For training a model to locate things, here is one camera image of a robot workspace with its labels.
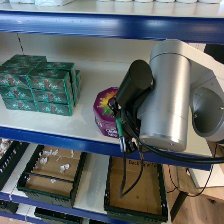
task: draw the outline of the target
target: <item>black cable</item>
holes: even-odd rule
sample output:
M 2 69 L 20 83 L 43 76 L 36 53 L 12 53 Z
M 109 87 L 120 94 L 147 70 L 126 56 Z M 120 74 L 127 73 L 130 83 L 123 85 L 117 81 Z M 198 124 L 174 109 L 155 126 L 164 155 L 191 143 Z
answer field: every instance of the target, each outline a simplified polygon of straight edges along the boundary
M 129 123 L 129 120 L 127 118 L 126 111 L 124 111 L 124 117 L 127 123 L 127 126 L 129 130 L 132 132 L 133 136 L 140 142 L 145 148 L 147 148 L 149 151 L 165 157 L 170 160 L 175 160 L 183 163 L 192 163 L 192 164 L 199 164 L 199 165 L 205 165 L 205 164 L 217 164 L 217 163 L 224 163 L 224 157 L 219 157 L 219 158 L 190 158 L 190 157 L 185 157 L 185 156 L 179 156 L 179 155 L 174 155 L 170 154 L 164 151 L 161 151 L 157 148 L 151 147 L 149 145 L 146 145 L 144 142 L 141 141 L 141 139 L 136 135 L 135 131 L 131 128 L 131 125 Z
M 216 155 L 216 149 L 217 149 L 217 144 L 215 145 L 215 152 L 214 152 L 213 158 L 215 158 L 215 155 Z M 177 190 L 180 192 L 179 188 L 178 188 L 178 187 L 174 184 L 174 182 L 173 182 L 173 179 L 172 179 L 172 176 L 171 176 L 171 173 L 170 173 L 170 167 L 169 167 L 169 165 L 168 165 L 168 168 L 169 168 L 170 180 L 171 180 L 171 182 L 172 182 L 172 184 L 173 184 L 173 186 L 174 186 L 174 190 L 177 189 Z M 212 174 L 212 170 L 213 170 L 213 165 L 211 166 L 210 173 L 209 173 L 208 179 L 207 179 L 207 181 L 206 181 L 206 183 L 205 183 L 205 186 L 203 187 L 203 189 L 202 189 L 199 193 L 197 193 L 196 195 L 190 195 L 190 194 L 187 194 L 187 193 L 185 193 L 185 192 L 183 192 L 183 191 L 181 191 L 181 192 L 183 192 L 183 193 L 184 193 L 185 195 L 187 195 L 188 197 L 192 197 L 192 198 L 197 197 L 197 196 L 199 196 L 200 194 L 202 194 L 202 193 L 204 192 L 205 188 L 207 187 L 208 181 L 209 181 L 209 179 L 210 179 L 210 177 L 211 177 L 211 174 Z
M 140 155 L 140 158 L 141 158 L 141 170 L 140 170 L 140 173 L 138 175 L 138 178 L 132 184 L 132 186 L 123 193 L 123 190 L 124 190 L 124 187 L 125 187 L 125 183 L 126 183 L 126 158 L 125 158 L 125 153 L 123 153 L 123 165 L 124 165 L 124 169 L 123 169 L 123 179 L 122 179 L 122 182 L 121 182 L 120 194 L 119 194 L 119 197 L 120 198 L 123 198 L 128 192 L 130 192 L 135 187 L 135 185 L 138 183 L 138 181 L 140 180 L 140 178 L 142 176 L 143 167 L 144 167 L 144 159 L 143 159 L 143 155 L 140 152 L 140 150 L 139 150 L 139 155 Z

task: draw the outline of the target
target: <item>shelving unit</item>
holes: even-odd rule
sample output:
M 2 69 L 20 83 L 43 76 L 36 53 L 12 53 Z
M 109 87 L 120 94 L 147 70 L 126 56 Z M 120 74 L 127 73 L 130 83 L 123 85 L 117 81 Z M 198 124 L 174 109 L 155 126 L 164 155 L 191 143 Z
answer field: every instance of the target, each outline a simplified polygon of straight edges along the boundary
M 103 41 L 102 45 L 105 45 L 105 49 L 109 49 L 109 51 L 112 47 L 108 48 L 108 42 L 115 45 L 118 43 L 112 38 L 126 39 L 126 42 L 130 39 L 133 41 L 179 39 L 193 43 L 224 44 L 223 22 L 224 3 L 208 5 L 203 3 L 182 4 L 175 2 L 166 4 L 152 2 L 142 4 L 138 2 L 123 3 L 77 0 L 63 7 L 37 7 L 30 4 L 0 4 L 0 32 L 66 35 L 85 38 L 106 37 L 109 39 L 108 41 Z M 46 37 L 44 39 L 41 37 L 37 47 L 32 44 L 29 45 L 29 38 L 25 38 L 23 34 L 17 36 L 15 34 L 10 35 L 12 37 L 11 43 L 13 47 L 8 50 L 8 46 L 6 45 L 5 52 L 7 55 L 11 55 L 13 51 L 25 54 L 35 54 L 35 52 L 41 54 L 41 51 L 38 49 L 39 45 L 41 45 L 41 41 L 48 38 Z M 39 39 L 34 35 L 31 35 L 31 37 L 36 41 Z M 97 43 L 99 47 L 99 41 L 96 38 L 92 39 L 94 39 L 94 43 Z M 18 47 L 18 43 L 13 44 L 16 41 L 19 41 L 23 49 Z M 78 192 L 75 207 L 68 209 L 29 200 L 22 192 L 17 191 L 16 183 L 19 175 L 35 149 L 35 145 L 31 144 L 5 187 L 0 192 L 0 198 L 3 200 L 12 200 L 27 204 L 20 205 L 17 214 L 13 216 L 14 218 L 24 220 L 24 217 L 26 217 L 29 222 L 43 223 L 33 216 L 35 208 L 31 206 L 39 206 L 104 222 L 119 222 L 108 219 L 103 210 L 104 184 L 106 183 L 105 172 L 107 171 L 108 159 L 109 156 L 121 156 L 118 140 L 105 137 L 100 133 L 94 123 L 92 105 L 97 93 L 102 91 L 102 89 L 119 86 L 130 65 L 130 61 L 133 60 L 129 56 L 132 54 L 132 50 L 133 54 L 137 55 L 137 57 L 143 54 L 144 56 L 142 58 L 145 60 L 147 58 L 148 60 L 149 53 L 147 53 L 147 50 L 150 47 L 143 50 L 144 45 L 145 43 L 139 49 L 137 47 L 133 49 L 130 47 L 126 52 L 127 59 L 121 61 L 124 63 L 120 63 L 120 59 L 126 56 L 125 53 L 122 54 L 122 44 L 119 45 L 122 56 L 117 59 L 116 55 L 113 55 L 115 63 L 108 62 L 108 58 L 110 57 L 107 56 L 104 59 L 103 54 L 93 54 L 91 59 L 88 58 L 85 60 L 85 57 L 80 54 L 82 48 L 79 49 L 78 59 L 76 57 L 73 58 L 74 53 L 71 53 L 72 50 L 68 50 L 68 46 L 68 54 L 58 56 L 58 52 L 53 51 L 53 55 L 57 56 L 47 55 L 48 58 L 55 61 L 73 61 L 74 59 L 74 61 L 78 61 L 78 68 L 80 69 L 81 67 L 82 69 L 83 90 L 80 102 L 71 118 L 35 112 L 26 112 L 24 116 L 24 112 L 6 110 L 0 99 L 0 137 L 95 153 L 90 156 L 91 159 L 88 169 L 84 169 L 83 178 L 80 182 L 80 186 L 82 187 L 80 189 L 82 190 Z M 188 128 L 187 145 L 187 150 L 184 152 L 187 156 L 211 156 L 205 140 L 194 133 L 191 124 L 189 124 Z M 138 153 L 131 154 L 129 158 L 138 159 Z M 210 168 L 209 166 L 192 166 L 191 164 L 170 161 L 152 153 L 146 154 L 144 159 L 146 161 L 177 166 L 189 166 L 207 170 Z M 94 178 L 96 173 L 93 173 L 93 167 L 97 168 L 95 172 L 100 172 L 100 180 Z M 96 192 L 95 187 L 98 186 L 97 184 L 100 186 L 99 192 Z M 90 201 L 88 202 L 89 197 L 93 199 L 94 204 L 91 204 Z M 24 215 L 24 209 L 27 208 L 29 208 L 29 212 Z

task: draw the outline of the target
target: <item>floor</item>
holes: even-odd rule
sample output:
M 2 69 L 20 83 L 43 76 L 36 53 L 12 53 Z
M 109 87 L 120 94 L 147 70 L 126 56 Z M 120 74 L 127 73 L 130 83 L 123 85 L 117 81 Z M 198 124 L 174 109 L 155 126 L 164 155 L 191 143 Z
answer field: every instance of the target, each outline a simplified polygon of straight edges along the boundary
M 166 182 L 166 189 L 170 191 L 174 189 L 170 181 L 168 166 L 164 165 L 164 176 Z M 167 194 L 169 207 L 172 205 L 177 197 L 178 191 Z M 179 213 L 177 214 L 173 224 L 223 224 L 224 223 L 224 203 L 211 203 L 207 198 L 199 196 L 196 198 L 188 197 Z M 25 224 L 25 222 L 13 219 L 0 217 L 0 224 Z

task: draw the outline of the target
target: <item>shelf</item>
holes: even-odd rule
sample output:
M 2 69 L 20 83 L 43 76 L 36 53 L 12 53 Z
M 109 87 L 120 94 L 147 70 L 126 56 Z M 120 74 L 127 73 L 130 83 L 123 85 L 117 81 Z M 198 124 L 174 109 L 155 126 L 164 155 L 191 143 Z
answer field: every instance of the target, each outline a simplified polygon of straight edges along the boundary
M 0 99 L 0 136 L 24 142 L 121 157 L 118 139 L 102 135 L 95 124 L 93 103 L 100 91 L 119 86 L 123 74 L 125 74 L 124 71 L 82 70 L 81 97 L 72 117 L 7 110 Z M 191 118 L 188 123 L 187 149 L 184 154 L 211 156 L 206 141 L 194 132 Z M 129 158 L 139 159 L 138 152 L 131 154 Z M 152 153 L 145 154 L 144 159 L 161 164 L 210 169 L 208 165 L 180 163 Z
M 78 0 L 62 7 L 3 3 L 0 17 L 2 32 L 224 43 L 222 3 Z
M 36 206 L 102 222 L 127 224 L 126 222 L 108 218 L 103 208 L 109 156 L 97 154 L 87 155 L 73 209 L 30 200 L 22 191 L 18 191 L 16 188 L 17 181 L 35 148 L 35 144 L 29 145 L 15 171 L 1 191 L 1 193 L 8 194 L 8 200 L 10 198 L 10 200 L 15 203 Z

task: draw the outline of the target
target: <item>blue shelf edge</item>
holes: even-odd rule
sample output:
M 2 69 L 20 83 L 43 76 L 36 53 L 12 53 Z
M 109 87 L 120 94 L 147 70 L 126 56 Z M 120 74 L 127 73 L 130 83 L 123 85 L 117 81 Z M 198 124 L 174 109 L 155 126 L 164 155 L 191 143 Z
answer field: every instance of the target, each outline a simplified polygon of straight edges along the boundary
M 45 134 L 40 132 L 25 131 L 20 129 L 12 129 L 0 127 L 0 137 L 8 138 L 17 141 L 35 143 L 40 145 L 49 145 L 53 147 L 66 148 L 71 150 L 78 150 L 88 153 L 103 154 L 108 156 L 122 157 L 120 146 L 118 144 L 111 144 L 106 142 L 91 141 L 86 139 L 71 138 L 66 136 Z M 138 152 L 134 152 L 128 156 L 129 159 L 139 160 Z M 182 166 L 188 168 L 210 170 L 210 165 L 196 165 L 190 163 L 182 163 L 166 159 L 154 153 L 144 153 L 144 160 L 159 164 L 169 164 L 174 166 Z
M 224 44 L 224 18 L 0 10 L 0 32 Z
M 83 217 L 83 218 L 93 219 L 93 220 L 106 222 L 106 223 L 128 224 L 128 222 L 123 222 L 123 221 L 119 221 L 119 220 L 115 220 L 115 219 L 110 219 L 110 218 L 107 217 L 106 214 L 90 212 L 90 211 L 85 211 L 85 210 L 76 209 L 76 208 L 65 208 L 65 207 L 58 206 L 58 205 L 52 205 L 52 204 L 47 204 L 47 203 L 43 203 L 43 202 L 30 200 L 29 198 L 20 197 L 20 196 L 17 196 L 17 195 L 12 195 L 12 201 L 15 202 L 15 203 L 32 205 L 32 206 L 36 206 L 38 208 L 48 209 L 48 210 L 52 210 L 52 211 L 56 211 L 56 212 L 61 212 L 61 213 L 69 214 L 69 215 L 74 215 L 74 216 L 79 216 L 79 217 Z

